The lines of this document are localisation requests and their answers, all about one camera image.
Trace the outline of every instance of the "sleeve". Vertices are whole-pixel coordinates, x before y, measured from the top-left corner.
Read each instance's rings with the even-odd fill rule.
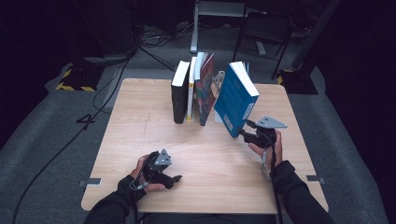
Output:
[[[132,190],[129,185],[134,178],[127,175],[123,178],[116,191],[99,201],[85,218],[84,224],[125,223],[131,208],[136,209],[136,203],[146,192]]]
[[[283,195],[283,205],[293,223],[334,223],[294,171],[289,161],[282,161],[275,168],[273,178],[276,192]]]

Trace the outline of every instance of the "gray mat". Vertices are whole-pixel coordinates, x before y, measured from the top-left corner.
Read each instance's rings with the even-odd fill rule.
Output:
[[[121,75],[121,81],[117,85],[120,75]],[[111,81],[110,87],[108,88],[103,103],[105,103],[108,100],[108,98],[110,98],[110,100],[108,100],[105,107],[114,106],[114,103],[116,103],[117,95],[120,90],[120,85],[125,78],[135,77],[135,78],[151,78],[151,79],[172,79],[173,75],[174,75],[173,71],[161,70],[161,69],[125,69],[122,74],[120,73],[120,70],[117,70],[114,73],[113,80]]]

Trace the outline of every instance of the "black cable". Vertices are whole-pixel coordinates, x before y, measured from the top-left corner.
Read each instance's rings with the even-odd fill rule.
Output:
[[[139,219],[136,221],[136,223],[139,223],[139,222],[143,221],[143,219],[145,219],[145,218],[148,217],[149,215],[151,215],[151,213],[146,213],[146,214],[144,214],[141,218],[139,218]]]
[[[164,61],[163,59],[161,59],[160,57],[158,57],[157,55],[151,54],[148,51],[146,51],[145,49],[143,49],[142,47],[139,46],[139,48],[141,50],[143,50],[145,53],[147,53],[149,56],[151,56],[153,59],[155,59],[156,61],[158,61],[159,63],[163,64],[165,67],[169,68],[169,70],[175,72],[175,66]]]
[[[274,144],[272,144],[272,149],[273,149],[273,152],[272,152],[271,173],[270,173],[271,179],[274,178],[274,170],[275,170],[275,163],[276,163],[276,153],[275,153],[275,145]],[[280,208],[279,197],[276,192],[276,187],[275,187],[274,181],[272,181],[272,186],[273,186],[273,192],[274,192],[274,197],[275,197],[275,201],[276,201],[276,210],[277,210],[277,216],[279,219],[279,223],[283,224],[282,210]]]
[[[131,188],[132,190],[135,190],[135,194],[134,194],[134,202],[135,202],[135,204],[134,204],[134,223],[135,224],[141,222],[145,217],[147,217],[149,215],[149,213],[148,213],[145,216],[142,216],[141,218],[137,218],[137,191],[139,190],[137,186],[139,186],[139,184],[140,184],[139,183],[140,178],[143,177],[143,170],[144,170],[148,160],[149,160],[149,156],[144,160],[143,165],[139,170],[139,173],[137,174],[136,178],[132,181],[132,183],[129,185],[129,188]]]
[[[117,63],[123,63],[123,62],[127,61],[129,58],[131,58],[134,55],[134,52],[136,51],[137,44],[134,44],[130,50],[118,51],[118,50],[115,50],[113,48],[108,47],[105,43],[103,43],[103,41],[98,37],[96,32],[93,30],[90,22],[88,21],[87,17],[84,15],[84,12],[82,11],[81,7],[78,5],[76,0],[73,0],[73,3],[76,6],[76,8],[78,9],[79,14],[82,16],[82,18],[85,21],[85,23],[87,24],[88,28],[90,29],[92,35],[95,37],[95,39],[98,41],[98,43],[103,48],[105,48],[108,51],[113,52],[113,53],[125,54],[125,57],[122,58],[122,59],[106,60],[104,62],[99,62],[99,63],[98,62],[88,62],[87,61],[88,63],[90,63],[91,65],[96,65],[96,66],[109,66],[109,65],[113,65],[113,64],[117,64]]]
[[[140,40],[142,40],[143,42],[140,42],[140,46],[144,46],[147,48],[155,48],[155,47],[162,47],[164,45],[166,45],[167,43],[169,43],[170,41],[173,40],[179,40],[183,37],[185,37],[186,35],[192,35],[192,33],[190,34],[183,34],[185,31],[189,30],[189,28],[191,28],[194,25],[194,23],[190,23],[189,25],[187,25],[185,28],[180,29],[180,31],[178,31],[178,34],[175,37],[169,36],[169,35],[157,35],[157,32],[155,30],[148,30],[145,31],[145,33],[143,34],[143,36],[141,37]],[[154,44],[150,44],[147,43],[147,39],[157,39],[157,43]]]
[[[32,187],[32,185],[35,183],[35,181],[38,179],[38,177],[44,172],[45,169],[47,169],[47,167],[65,150],[67,149],[67,147],[84,131],[87,129],[88,125],[93,121],[93,119],[95,119],[98,114],[101,112],[101,110],[107,105],[108,101],[111,99],[111,96],[114,94],[114,92],[117,89],[117,86],[120,83],[120,78],[121,75],[125,69],[126,64],[131,60],[131,58],[128,59],[128,61],[124,64],[124,66],[122,67],[121,73],[120,73],[120,77],[119,80],[116,84],[116,88],[114,88],[113,92],[111,92],[110,97],[108,97],[108,99],[106,100],[106,102],[102,105],[101,109],[96,111],[96,113],[88,120],[88,122],[72,137],[72,139],[69,140],[69,142],[67,142],[62,148],[61,150],[55,154],[55,156],[53,156],[45,165],[43,168],[41,168],[41,170],[35,175],[35,177],[30,181],[29,185],[26,187],[26,189],[23,191],[23,194],[21,195],[20,199],[17,202],[17,206],[15,207],[14,210],[14,215],[12,217],[12,224],[15,224],[16,220],[17,220],[17,214],[18,211],[20,209],[21,206],[21,202],[24,198],[24,196],[26,195],[27,191],[29,190],[30,187]]]
[[[103,109],[97,107],[97,106],[95,105],[95,99],[96,99],[96,97],[99,95],[99,93],[100,93],[102,90],[105,89],[106,86],[108,86],[114,79],[116,79],[116,77],[117,77],[117,75],[118,75],[119,70],[120,70],[121,67],[122,67],[122,64],[120,64],[119,68],[117,68],[116,75],[115,75],[113,78],[111,78],[111,79],[106,83],[106,85],[105,85],[104,87],[102,87],[102,88],[95,94],[95,96],[93,97],[92,105],[93,105],[93,107],[94,107],[96,110],[100,110],[100,111],[102,111],[102,112],[105,113],[105,114],[111,114],[111,112],[107,112],[107,111],[105,111],[105,110],[103,110]]]

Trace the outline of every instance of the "standing books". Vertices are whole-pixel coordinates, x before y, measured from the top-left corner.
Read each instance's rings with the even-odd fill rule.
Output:
[[[187,104],[187,116],[186,120],[193,120],[193,110],[192,110],[192,101],[193,101],[193,94],[194,94],[194,82],[195,82],[195,77],[194,77],[194,71],[195,71],[195,62],[196,62],[197,57],[192,56],[191,57],[191,64],[190,64],[190,73],[189,73],[189,100]]]
[[[211,88],[213,77],[213,53],[198,52],[194,76],[200,123],[201,126],[205,126],[207,117],[216,100]]]
[[[231,137],[239,135],[258,98],[259,92],[251,82],[244,64],[229,63],[215,110]]]
[[[187,111],[190,62],[180,61],[172,79],[172,104],[174,122],[181,124]]]

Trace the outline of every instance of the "person's right hand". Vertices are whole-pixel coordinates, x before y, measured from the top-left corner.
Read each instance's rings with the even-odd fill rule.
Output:
[[[282,136],[280,131],[275,130],[276,132],[276,142],[275,142],[275,154],[276,154],[276,162],[275,162],[275,167],[277,167],[282,161]],[[265,160],[265,164],[267,165],[268,168],[271,169],[271,159],[272,159],[272,147],[268,148],[261,148],[256,146],[253,143],[249,143],[248,146],[256,152],[261,158],[262,155],[264,154],[264,151],[267,152],[267,158]]]
[[[137,178],[139,171],[142,169],[142,167],[145,163],[145,160],[148,156],[149,155],[145,155],[145,156],[139,158],[139,160],[137,161],[136,168],[134,168],[130,174],[131,177],[133,177],[134,179]],[[141,179],[142,183],[146,182],[145,177],[141,176],[140,179]],[[145,191],[146,193],[163,190],[163,189],[165,189],[165,185],[163,185],[163,184],[148,184],[147,186],[142,188],[142,190]]]

